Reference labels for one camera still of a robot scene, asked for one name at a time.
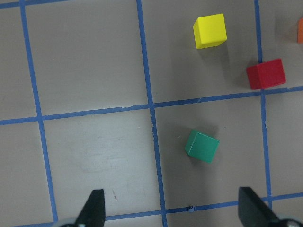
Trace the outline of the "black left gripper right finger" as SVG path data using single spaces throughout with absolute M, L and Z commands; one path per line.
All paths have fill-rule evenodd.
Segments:
M 239 188 L 238 216 L 244 227 L 287 226 L 250 187 Z

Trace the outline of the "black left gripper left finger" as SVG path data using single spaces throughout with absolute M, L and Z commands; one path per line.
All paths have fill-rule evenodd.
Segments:
M 76 227 L 103 227 L 106 220 L 104 190 L 93 190 L 76 218 Z

